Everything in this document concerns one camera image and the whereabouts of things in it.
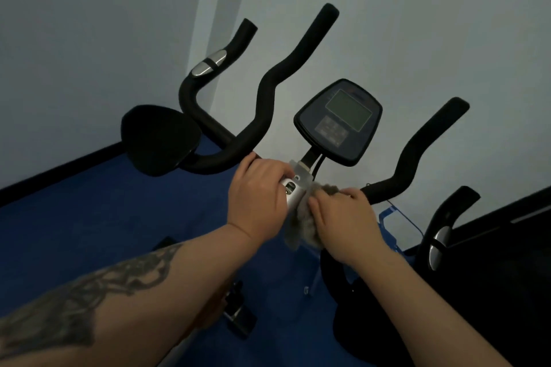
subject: blue mat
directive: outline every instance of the blue mat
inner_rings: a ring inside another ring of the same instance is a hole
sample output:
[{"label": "blue mat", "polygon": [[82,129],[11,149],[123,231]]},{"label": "blue mat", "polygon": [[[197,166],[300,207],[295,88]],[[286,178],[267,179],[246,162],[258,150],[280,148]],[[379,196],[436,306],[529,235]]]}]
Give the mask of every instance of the blue mat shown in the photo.
[{"label": "blue mat", "polygon": [[[203,140],[200,152],[217,148]],[[0,316],[41,293],[151,251],[167,235],[186,240],[225,223],[235,169],[212,176],[173,171],[158,178],[120,156],[0,208]],[[198,336],[180,365],[365,366],[332,335],[336,304],[323,283],[305,296],[319,266],[280,237],[240,271],[258,317],[247,341],[219,322]]]}]

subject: exercise bike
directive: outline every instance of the exercise bike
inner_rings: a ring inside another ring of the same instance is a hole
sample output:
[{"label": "exercise bike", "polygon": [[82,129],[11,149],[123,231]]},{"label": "exercise bike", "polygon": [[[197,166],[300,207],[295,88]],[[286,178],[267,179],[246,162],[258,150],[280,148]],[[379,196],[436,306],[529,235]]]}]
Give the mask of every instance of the exercise bike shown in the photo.
[{"label": "exercise bike", "polygon": [[[239,134],[233,135],[197,104],[196,96],[199,90],[231,66],[251,42],[257,27],[244,19],[230,43],[203,59],[183,80],[179,90],[183,113],[162,106],[141,105],[123,117],[121,138],[132,164],[149,176],[161,176],[176,169],[215,174],[237,165],[257,146],[270,127],[276,86],[306,63],[338,16],[339,11],[333,5],[324,5],[293,52],[261,79],[254,119]],[[455,97],[438,110],[408,141],[393,176],[361,189],[369,202],[378,204],[407,189],[423,153],[468,109],[466,101]],[[361,86],[347,79],[330,84],[297,112],[295,127],[310,148],[300,160],[290,161],[296,174],[294,178],[281,181],[286,188],[289,213],[296,209],[326,157],[348,167],[359,162],[381,117],[382,105]],[[202,134],[220,147],[220,151],[212,155],[196,153]],[[424,278],[430,279],[437,270],[446,252],[454,221],[478,199],[476,192],[463,186],[437,211],[413,263]],[[373,322],[374,319],[370,307],[378,303],[372,299],[372,305],[367,304],[370,292],[365,283],[356,280],[350,284],[342,264],[325,250],[321,252],[320,266],[323,281],[339,304],[333,324],[336,339],[356,357],[382,362],[373,356],[376,349],[365,348],[365,334],[362,332],[364,322]],[[235,315],[235,312],[226,314],[228,317]],[[393,341],[401,342],[392,330],[392,324],[389,326],[389,321],[384,319],[384,312],[379,315],[379,322],[384,324],[382,327],[388,328],[388,333],[381,335],[383,341],[389,345]]]}]

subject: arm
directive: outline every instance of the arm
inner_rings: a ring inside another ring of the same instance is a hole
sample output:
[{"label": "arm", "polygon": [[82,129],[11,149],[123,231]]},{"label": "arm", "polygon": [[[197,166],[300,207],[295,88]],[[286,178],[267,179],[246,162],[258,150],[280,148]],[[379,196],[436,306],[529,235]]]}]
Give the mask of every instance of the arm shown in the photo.
[{"label": "arm", "polygon": [[283,224],[279,180],[293,170],[255,158],[235,173],[227,225],[83,276],[0,319],[0,365],[155,366]]},{"label": "arm", "polygon": [[398,330],[415,365],[510,366],[401,255],[382,239],[375,213],[357,189],[309,205],[331,255],[360,274]]}]

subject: black handlebar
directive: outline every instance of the black handlebar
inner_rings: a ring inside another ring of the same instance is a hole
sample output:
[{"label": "black handlebar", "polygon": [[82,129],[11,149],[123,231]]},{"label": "black handlebar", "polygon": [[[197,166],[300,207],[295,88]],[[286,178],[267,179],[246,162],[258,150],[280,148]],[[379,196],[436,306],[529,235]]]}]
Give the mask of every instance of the black handlebar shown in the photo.
[{"label": "black handlebar", "polygon": [[[408,141],[396,165],[394,175],[362,188],[370,204],[378,204],[398,196],[407,189],[417,171],[421,156],[430,145],[446,132],[469,110],[469,104],[458,97],[450,99],[429,121]],[[337,303],[346,301],[353,292],[348,283],[344,267],[327,250],[320,255],[320,268],[323,282]]]},{"label": "black handlebar", "polygon": [[325,4],[293,52],[264,75],[258,85],[255,117],[234,137],[201,109],[197,104],[196,96],[201,88],[237,60],[251,42],[257,28],[245,19],[232,41],[226,46],[227,57],[220,67],[204,76],[194,77],[190,73],[180,86],[179,99],[182,110],[193,117],[203,133],[223,148],[222,151],[212,155],[193,153],[180,164],[180,168],[197,174],[219,173],[233,167],[250,153],[268,132],[272,122],[276,86],[304,65],[338,16],[339,11],[333,5]]}]

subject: exercise bike monitor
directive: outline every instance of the exercise bike monitor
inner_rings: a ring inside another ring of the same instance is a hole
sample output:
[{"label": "exercise bike monitor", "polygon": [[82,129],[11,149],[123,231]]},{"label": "exercise bike monitor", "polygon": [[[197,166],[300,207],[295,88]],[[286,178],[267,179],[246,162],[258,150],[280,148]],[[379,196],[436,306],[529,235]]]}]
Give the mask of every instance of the exercise bike monitor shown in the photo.
[{"label": "exercise bike monitor", "polygon": [[357,84],[342,78],[316,94],[295,115],[295,127],[321,154],[352,167],[368,148],[382,106]]}]

